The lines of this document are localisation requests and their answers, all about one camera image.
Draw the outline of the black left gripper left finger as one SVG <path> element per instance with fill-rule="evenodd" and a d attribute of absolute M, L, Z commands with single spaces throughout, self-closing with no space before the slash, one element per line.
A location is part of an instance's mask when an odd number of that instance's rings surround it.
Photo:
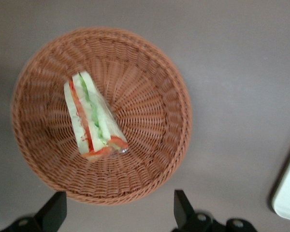
<path fill-rule="evenodd" d="M 33 216 L 16 219 L 2 232 L 57 232 L 67 216 L 66 192 L 56 192 Z"/>

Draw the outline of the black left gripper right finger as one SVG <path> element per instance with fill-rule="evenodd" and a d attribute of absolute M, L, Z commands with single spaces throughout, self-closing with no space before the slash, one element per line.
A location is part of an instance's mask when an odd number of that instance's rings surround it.
<path fill-rule="evenodd" d="M 174 191 L 174 232 L 251 232 L 253 225 L 242 218 L 230 218 L 225 224 L 216 221 L 210 214 L 194 211 L 181 189 Z"/>

